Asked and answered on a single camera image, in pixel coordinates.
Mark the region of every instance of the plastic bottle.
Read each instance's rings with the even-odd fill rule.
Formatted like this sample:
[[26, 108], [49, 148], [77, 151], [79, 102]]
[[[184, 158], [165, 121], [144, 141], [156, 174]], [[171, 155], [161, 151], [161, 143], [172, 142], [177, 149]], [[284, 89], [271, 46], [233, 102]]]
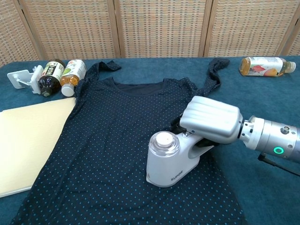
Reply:
[[64, 96], [74, 95], [74, 87], [84, 78], [86, 66], [82, 60], [71, 60], [60, 79], [61, 92]]
[[246, 57], [240, 63], [240, 73], [243, 76], [281, 76], [292, 73], [295, 68], [295, 62], [279, 57]]
[[48, 97], [60, 90], [60, 78], [65, 70], [65, 63], [59, 59], [49, 61], [38, 80], [41, 95]]

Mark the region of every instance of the clear cap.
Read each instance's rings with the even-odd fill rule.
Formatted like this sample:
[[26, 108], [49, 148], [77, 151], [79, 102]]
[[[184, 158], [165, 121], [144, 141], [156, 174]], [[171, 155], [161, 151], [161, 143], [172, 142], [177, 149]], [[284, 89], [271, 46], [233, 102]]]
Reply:
[[161, 132], [156, 136], [157, 144], [160, 147], [170, 147], [173, 142], [173, 136], [167, 132]]
[[149, 150], [160, 157], [169, 157], [180, 150], [178, 137], [169, 131], [155, 133], [149, 141]]
[[290, 68], [288, 67], [288, 68], [285, 70], [286, 73], [292, 73], [292, 72], [294, 72], [295, 69], [296, 69], [296, 63], [295, 63], [295, 62], [289, 62], [289, 63], [290, 63], [290, 65], [291, 65], [291, 67], [290, 67]]
[[72, 97], [74, 95], [74, 85], [66, 83], [61, 87], [61, 92], [64, 96]]

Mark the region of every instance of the cream board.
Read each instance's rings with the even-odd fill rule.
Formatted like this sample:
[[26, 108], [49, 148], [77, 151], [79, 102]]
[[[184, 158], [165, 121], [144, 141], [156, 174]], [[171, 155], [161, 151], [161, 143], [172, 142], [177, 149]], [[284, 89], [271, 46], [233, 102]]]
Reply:
[[0, 197], [31, 188], [74, 105], [71, 97], [0, 112]]

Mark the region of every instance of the white plastic clip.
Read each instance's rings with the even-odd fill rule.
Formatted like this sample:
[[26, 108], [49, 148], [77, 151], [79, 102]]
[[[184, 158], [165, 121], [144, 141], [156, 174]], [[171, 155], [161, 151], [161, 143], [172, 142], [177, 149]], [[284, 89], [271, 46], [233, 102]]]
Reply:
[[38, 80], [42, 76], [43, 67], [38, 65], [34, 67], [33, 73], [29, 73], [28, 70], [21, 70], [12, 73], [8, 73], [7, 77], [13, 86], [17, 89], [20, 88], [29, 88], [33, 94], [41, 94], [41, 90], [38, 87]]

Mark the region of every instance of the shirt neckline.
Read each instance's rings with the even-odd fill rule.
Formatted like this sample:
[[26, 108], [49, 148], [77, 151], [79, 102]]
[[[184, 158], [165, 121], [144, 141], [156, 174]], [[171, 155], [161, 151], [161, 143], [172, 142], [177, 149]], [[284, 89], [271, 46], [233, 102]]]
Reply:
[[118, 88], [118, 86], [117, 86], [117, 84], [123, 84], [123, 85], [139, 85], [139, 84], [125, 84], [125, 83], [116, 82], [116, 81], [114, 80], [113, 77], [110, 77], [110, 78], [108, 78], [108, 79], [109, 79], [110, 85], [111, 85], [115, 90], [117, 90], [117, 91], [120, 92], [120, 93], [129, 95], [129, 96], [134, 96], [134, 97], [146, 97], [146, 96], [153, 96], [153, 95], [156, 95], [156, 94], [158, 94], [158, 93], [162, 93], [162, 92], [165, 91], [165, 89], [166, 89], [166, 83], [167, 83], [167, 79], [163, 79], [163, 81], [160, 81], [160, 82], [157, 82], [157, 83], [139, 83], [139, 84], [143, 84], [143, 85], [147, 85], [147, 84], [160, 84], [160, 83], [163, 84], [161, 89], [159, 89], [159, 90], [157, 90], [157, 91], [155, 91], [155, 92], [153, 92], [153, 93], [151, 93], [151, 94], [142, 95], [142, 94], [132, 94], [132, 93], [128, 93], [128, 92], [126, 92], [126, 91], [121, 90], [121, 89]]

